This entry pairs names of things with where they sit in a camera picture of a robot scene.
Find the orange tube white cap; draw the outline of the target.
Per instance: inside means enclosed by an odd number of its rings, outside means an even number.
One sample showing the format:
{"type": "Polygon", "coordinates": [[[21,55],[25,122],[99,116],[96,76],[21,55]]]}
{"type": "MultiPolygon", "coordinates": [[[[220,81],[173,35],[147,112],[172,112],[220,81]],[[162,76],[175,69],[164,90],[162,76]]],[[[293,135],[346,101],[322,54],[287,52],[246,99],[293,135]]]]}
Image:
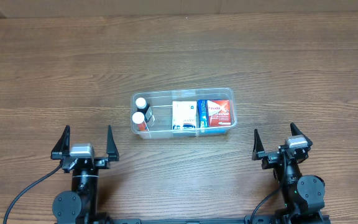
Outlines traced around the orange tube white cap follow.
{"type": "Polygon", "coordinates": [[[142,112],[135,112],[132,115],[132,122],[137,126],[139,131],[148,131],[148,126],[145,121],[145,116],[142,112]]]}

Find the black bottle white cap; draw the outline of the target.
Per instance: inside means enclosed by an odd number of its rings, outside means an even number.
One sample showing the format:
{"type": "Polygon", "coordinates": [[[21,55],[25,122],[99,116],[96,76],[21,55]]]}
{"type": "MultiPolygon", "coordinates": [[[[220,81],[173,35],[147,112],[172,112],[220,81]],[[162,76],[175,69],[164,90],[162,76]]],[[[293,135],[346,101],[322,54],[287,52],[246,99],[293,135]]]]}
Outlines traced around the black bottle white cap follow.
{"type": "Polygon", "coordinates": [[[149,122],[153,116],[151,105],[145,100],[145,98],[137,98],[135,105],[137,107],[137,112],[141,112],[145,117],[145,121],[149,122]]]}

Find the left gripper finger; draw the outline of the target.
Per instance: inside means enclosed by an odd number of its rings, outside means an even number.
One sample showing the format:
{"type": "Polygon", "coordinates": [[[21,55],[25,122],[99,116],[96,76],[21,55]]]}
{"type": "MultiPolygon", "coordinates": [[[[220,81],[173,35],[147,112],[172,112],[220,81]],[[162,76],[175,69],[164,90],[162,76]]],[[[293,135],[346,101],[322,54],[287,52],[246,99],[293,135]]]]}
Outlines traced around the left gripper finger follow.
{"type": "Polygon", "coordinates": [[[50,158],[52,160],[62,160],[70,154],[70,126],[66,125],[62,136],[53,147],[50,158]]]}
{"type": "Polygon", "coordinates": [[[108,126],[106,153],[108,155],[108,161],[119,161],[119,152],[113,139],[111,125],[108,126]]]}

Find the white and blue box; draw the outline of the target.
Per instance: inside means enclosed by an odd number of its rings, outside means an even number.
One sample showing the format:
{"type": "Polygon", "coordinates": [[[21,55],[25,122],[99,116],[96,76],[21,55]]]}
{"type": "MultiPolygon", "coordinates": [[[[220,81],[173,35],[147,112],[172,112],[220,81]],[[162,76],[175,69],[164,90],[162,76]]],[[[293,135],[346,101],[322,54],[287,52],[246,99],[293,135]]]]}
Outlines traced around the white and blue box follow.
{"type": "Polygon", "coordinates": [[[196,107],[196,101],[173,101],[172,129],[195,129],[197,112],[196,107]]]}

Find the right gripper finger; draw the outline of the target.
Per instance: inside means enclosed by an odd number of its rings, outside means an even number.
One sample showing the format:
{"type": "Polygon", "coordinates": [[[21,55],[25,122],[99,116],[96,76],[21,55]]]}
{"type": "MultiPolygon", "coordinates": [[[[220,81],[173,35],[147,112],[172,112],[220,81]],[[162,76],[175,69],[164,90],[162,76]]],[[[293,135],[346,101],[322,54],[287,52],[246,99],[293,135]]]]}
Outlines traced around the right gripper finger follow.
{"type": "Polygon", "coordinates": [[[252,150],[252,160],[262,160],[265,156],[265,150],[262,144],[262,141],[259,136],[259,132],[257,129],[254,129],[254,146],[252,150]]]}
{"type": "Polygon", "coordinates": [[[302,135],[307,143],[308,143],[308,146],[312,146],[313,145],[313,142],[305,135],[303,134],[299,129],[298,127],[296,126],[295,123],[290,123],[290,129],[291,129],[291,135],[292,136],[298,136],[298,135],[302,135]]]}

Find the red Panadol box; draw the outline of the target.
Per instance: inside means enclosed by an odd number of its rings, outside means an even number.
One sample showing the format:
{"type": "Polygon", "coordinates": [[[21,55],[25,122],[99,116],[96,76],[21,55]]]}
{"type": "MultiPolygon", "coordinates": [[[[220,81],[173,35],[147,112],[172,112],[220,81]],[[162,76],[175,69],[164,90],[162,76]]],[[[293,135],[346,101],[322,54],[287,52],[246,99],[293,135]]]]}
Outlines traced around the red Panadol box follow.
{"type": "Polygon", "coordinates": [[[207,106],[209,126],[231,125],[231,106],[229,100],[208,100],[207,106]]]}

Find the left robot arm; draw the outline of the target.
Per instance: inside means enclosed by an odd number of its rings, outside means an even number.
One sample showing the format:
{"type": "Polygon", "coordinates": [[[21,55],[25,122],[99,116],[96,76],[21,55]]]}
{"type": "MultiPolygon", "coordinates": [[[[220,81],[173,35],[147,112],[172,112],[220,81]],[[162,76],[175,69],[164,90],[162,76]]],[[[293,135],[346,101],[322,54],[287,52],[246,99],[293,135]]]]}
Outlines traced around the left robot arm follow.
{"type": "Polygon", "coordinates": [[[60,161],[65,173],[72,173],[71,189],[58,194],[52,203],[57,223],[112,223],[106,212],[97,212],[99,171],[110,169],[119,153],[112,135],[107,131],[105,157],[96,157],[90,143],[70,145],[70,127],[65,130],[51,151],[50,158],[60,161]]]}

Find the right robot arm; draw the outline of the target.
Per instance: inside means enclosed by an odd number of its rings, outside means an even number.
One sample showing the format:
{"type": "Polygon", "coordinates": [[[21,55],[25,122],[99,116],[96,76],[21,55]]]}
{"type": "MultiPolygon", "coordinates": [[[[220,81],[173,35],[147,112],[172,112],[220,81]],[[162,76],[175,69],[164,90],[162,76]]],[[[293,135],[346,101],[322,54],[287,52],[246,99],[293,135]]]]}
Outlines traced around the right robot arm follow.
{"type": "Polygon", "coordinates": [[[254,209],[248,223],[259,220],[256,213],[272,196],[281,192],[285,207],[269,216],[269,223],[329,223],[324,208],[325,183],[317,175],[303,175],[298,164],[308,158],[313,142],[294,123],[291,136],[275,152],[265,152],[258,130],[254,130],[252,160],[261,160],[263,169],[273,169],[278,189],[267,195],[254,209]]]}

